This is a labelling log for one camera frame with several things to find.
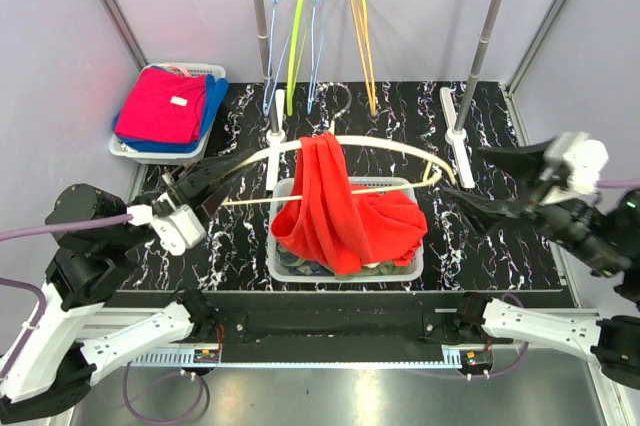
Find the white hanger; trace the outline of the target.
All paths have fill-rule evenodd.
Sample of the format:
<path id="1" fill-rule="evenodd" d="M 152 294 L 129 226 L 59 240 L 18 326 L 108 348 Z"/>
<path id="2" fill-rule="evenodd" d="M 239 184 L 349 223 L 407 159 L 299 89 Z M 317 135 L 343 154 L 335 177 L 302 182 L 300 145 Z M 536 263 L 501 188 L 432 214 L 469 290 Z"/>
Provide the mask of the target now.
<path id="1" fill-rule="evenodd" d="M 374 193 L 374 192 L 390 192 L 396 190 L 408 190 L 412 188 L 425 188 L 431 187 L 437 184 L 444 174 L 447 175 L 449 181 L 452 185 L 457 185 L 459 183 L 456 173 L 452 166 L 447 163 L 445 160 L 440 157 L 427 152 L 425 150 L 421 150 L 417 147 L 410 146 L 404 143 L 400 143 L 397 141 L 376 138 L 371 136 L 363 136 L 363 135 L 338 135 L 334 136 L 334 139 L 341 146 L 353 146 L 364 148 L 376 148 L 383 149 L 392 152 L 403 153 L 409 156 L 417 157 L 425 162 L 425 170 L 422 175 L 422 179 L 417 183 L 409 183 L 406 185 L 399 186 L 389 186 L 389 187 L 379 187 L 373 188 L 369 190 L 360 190 L 356 191 L 356 195 L 366 194 L 366 193 Z M 231 169 L 231 172 L 239 171 L 240 169 L 250 167 L 252 164 L 267 160 L 269 161 L 272 157 L 275 158 L 275 161 L 279 161 L 279 157 L 281 154 L 299 150 L 302 147 L 302 142 L 300 140 L 294 141 L 285 141 L 285 142 L 277 142 L 274 146 L 270 145 L 267 148 L 258 149 L 246 149 L 243 151 L 245 154 L 244 158 Z"/>

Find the olive green tank top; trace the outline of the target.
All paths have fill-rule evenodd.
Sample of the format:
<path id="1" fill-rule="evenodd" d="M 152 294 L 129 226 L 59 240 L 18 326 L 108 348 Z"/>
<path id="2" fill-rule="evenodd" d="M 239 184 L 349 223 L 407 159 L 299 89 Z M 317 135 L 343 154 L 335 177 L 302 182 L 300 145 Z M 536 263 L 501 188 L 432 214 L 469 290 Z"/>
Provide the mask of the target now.
<path id="1" fill-rule="evenodd" d="M 296 256 L 286 248 L 276 247 L 282 266 L 289 275 L 309 277 L 333 277 L 339 281 L 354 280 L 361 277 L 387 276 L 404 274 L 406 268 L 396 266 L 392 261 L 365 265 L 356 273 L 338 274 L 322 264 Z"/>

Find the yellow plastic hanger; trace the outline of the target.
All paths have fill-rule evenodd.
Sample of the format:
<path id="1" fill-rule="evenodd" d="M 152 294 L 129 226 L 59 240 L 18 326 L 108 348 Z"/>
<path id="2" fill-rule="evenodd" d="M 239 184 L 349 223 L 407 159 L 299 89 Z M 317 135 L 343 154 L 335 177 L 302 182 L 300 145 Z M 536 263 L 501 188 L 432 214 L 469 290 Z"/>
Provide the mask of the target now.
<path id="1" fill-rule="evenodd" d="M 354 24 L 356 43 L 363 72 L 365 90 L 372 116 L 378 113 L 375 69 L 369 33 L 369 15 L 367 0 L 349 0 Z"/>

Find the light blue wire hanger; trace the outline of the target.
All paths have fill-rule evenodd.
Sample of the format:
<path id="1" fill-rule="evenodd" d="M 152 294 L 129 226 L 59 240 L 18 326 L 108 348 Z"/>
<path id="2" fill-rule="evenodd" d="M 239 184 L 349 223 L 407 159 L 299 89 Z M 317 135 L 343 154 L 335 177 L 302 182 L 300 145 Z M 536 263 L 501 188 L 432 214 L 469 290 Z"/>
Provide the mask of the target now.
<path id="1" fill-rule="evenodd" d="M 271 7 L 271 16 L 270 21 L 268 23 L 268 79 L 266 80 L 264 97 L 262 102 L 262 110 L 265 117 L 270 114 L 271 107 L 275 102 L 275 87 L 277 86 L 280 75 L 282 64 L 284 61 L 284 53 L 285 47 L 289 45 L 291 33 L 288 33 L 284 45 L 281 48 L 277 47 L 278 42 L 276 41 L 276 30 L 277 30 L 277 22 L 278 22 L 278 8 L 280 3 L 283 0 L 270 0 Z"/>

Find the red tank top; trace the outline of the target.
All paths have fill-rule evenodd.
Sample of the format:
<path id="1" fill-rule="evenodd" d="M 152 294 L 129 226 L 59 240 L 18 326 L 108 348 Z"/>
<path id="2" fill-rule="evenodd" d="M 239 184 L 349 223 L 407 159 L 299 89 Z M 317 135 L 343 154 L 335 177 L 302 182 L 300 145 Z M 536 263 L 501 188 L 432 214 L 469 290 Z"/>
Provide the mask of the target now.
<path id="1" fill-rule="evenodd" d="M 291 195 L 271 233 L 288 252 L 339 275 L 374 263 L 406 267 L 428 232 L 425 214 L 404 192 L 370 193 L 350 182 L 331 134 L 301 140 Z"/>

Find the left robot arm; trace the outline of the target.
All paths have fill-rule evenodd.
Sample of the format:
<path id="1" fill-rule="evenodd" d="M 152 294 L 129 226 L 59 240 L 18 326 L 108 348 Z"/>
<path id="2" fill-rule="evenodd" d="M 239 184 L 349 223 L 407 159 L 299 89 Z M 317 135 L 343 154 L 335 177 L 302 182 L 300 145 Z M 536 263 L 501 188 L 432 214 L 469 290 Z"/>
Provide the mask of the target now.
<path id="1" fill-rule="evenodd" d="M 218 332 L 213 306 L 194 289 L 178 291 L 159 312 L 91 340 L 80 333 L 136 270 L 130 252 L 150 240 L 179 256 L 206 226 L 251 165 L 251 150 L 203 159 L 170 173 L 131 201 L 95 186 L 67 187 L 37 234 L 57 251 L 36 305 L 1 359 L 1 421 L 59 415 L 104 377 L 167 343 L 203 342 Z"/>

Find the lime green hanger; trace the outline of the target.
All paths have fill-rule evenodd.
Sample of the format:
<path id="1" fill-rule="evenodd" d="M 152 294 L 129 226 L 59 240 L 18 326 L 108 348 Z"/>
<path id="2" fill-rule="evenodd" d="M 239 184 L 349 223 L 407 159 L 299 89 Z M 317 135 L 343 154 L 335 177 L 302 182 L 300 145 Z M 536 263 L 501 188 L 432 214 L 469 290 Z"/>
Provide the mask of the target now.
<path id="1" fill-rule="evenodd" d="M 302 52 L 304 41 L 304 36 L 301 34 L 301 22 L 302 14 L 305 9 L 305 1 L 306 0 L 296 0 L 291 27 L 285 91 L 285 111 L 288 117 L 292 116 L 294 113 L 295 88 L 298 80 L 300 53 Z"/>

